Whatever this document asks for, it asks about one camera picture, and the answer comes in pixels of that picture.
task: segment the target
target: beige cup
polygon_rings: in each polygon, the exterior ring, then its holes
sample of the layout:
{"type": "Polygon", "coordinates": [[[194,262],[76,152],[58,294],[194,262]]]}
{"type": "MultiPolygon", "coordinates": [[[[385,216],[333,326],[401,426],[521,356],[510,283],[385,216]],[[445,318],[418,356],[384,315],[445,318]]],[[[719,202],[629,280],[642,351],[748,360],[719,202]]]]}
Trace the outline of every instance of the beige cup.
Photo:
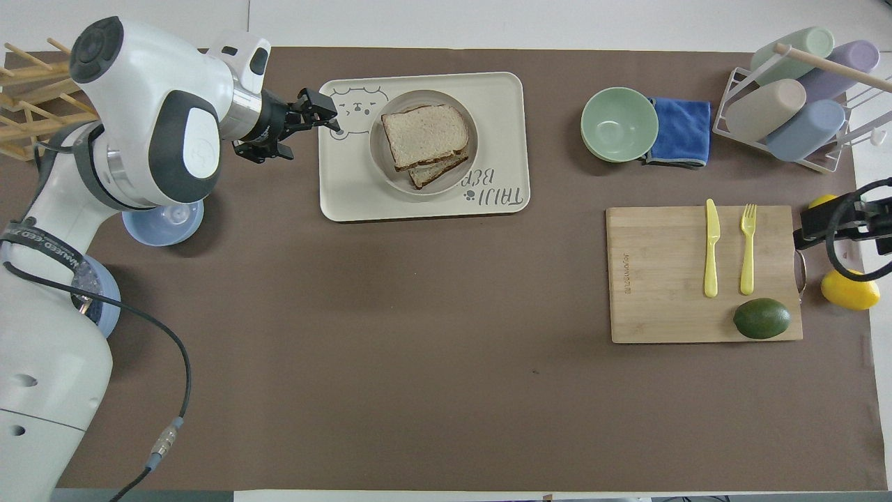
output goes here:
{"type": "Polygon", "coordinates": [[[728,131],[741,141],[758,141],[779,128],[805,104],[805,88],[793,79],[762,86],[725,111],[728,131]]]}

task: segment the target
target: screw hole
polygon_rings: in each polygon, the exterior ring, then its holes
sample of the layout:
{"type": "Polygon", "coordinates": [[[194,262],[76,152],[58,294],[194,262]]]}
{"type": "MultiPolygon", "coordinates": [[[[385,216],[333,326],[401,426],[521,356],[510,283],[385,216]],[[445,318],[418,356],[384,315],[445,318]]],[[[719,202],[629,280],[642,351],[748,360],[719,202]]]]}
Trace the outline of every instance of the screw hole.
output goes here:
{"type": "Polygon", "coordinates": [[[20,387],[34,387],[37,385],[37,379],[25,373],[14,374],[12,381],[20,387]]]}

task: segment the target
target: blue towel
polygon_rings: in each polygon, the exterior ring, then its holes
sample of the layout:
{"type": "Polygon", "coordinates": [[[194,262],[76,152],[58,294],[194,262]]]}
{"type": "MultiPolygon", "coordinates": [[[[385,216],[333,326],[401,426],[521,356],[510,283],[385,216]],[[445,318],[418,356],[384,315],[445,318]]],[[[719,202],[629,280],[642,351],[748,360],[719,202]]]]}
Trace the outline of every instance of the blue towel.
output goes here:
{"type": "Polygon", "coordinates": [[[657,109],[657,141],[644,154],[644,163],[661,163],[687,169],[700,169],[709,160],[708,101],[684,101],[651,97],[657,109]]]}

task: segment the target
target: brown tabletop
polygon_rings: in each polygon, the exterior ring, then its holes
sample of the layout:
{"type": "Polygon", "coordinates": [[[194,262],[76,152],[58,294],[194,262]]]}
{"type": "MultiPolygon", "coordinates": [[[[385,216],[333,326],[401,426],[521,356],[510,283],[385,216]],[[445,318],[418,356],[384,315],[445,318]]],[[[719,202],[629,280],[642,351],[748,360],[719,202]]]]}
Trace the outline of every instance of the brown tabletop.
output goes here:
{"type": "MultiPolygon", "coordinates": [[[[748,54],[276,48],[266,86],[294,99],[330,79],[511,71],[524,84],[530,204],[510,216],[340,224],[319,210],[317,133],[293,162],[227,148],[202,227],[169,248],[120,217],[89,254],[121,295],[185,341],[194,393],[145,481],[166,489],[885,489],[867,313],[822,300],[806,253],[805,339],[611,342],[605,210],[791,205],[854,188],[713,136],[700,172],[607,164],[582,106],[627,86],[709,100],[748,54]]],[[[33,167],[0,160],[4,218],[33,167]]],[[[118,487],[176,413],[182,363],[122,315],[105,399],[63,487],[118,487]]]]}

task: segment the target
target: green avocado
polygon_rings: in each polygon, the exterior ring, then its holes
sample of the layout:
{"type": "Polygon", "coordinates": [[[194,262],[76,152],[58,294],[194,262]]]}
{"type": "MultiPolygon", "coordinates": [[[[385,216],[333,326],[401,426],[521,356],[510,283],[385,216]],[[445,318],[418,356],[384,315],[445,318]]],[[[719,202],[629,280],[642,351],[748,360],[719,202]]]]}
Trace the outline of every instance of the green avocado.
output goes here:
{"type": "Polygon", "coordinates": [[[789,327],[789,310],[771,298],[749,300],[734,312],[737,331],[749,339],[776,337],[789,327]]]}

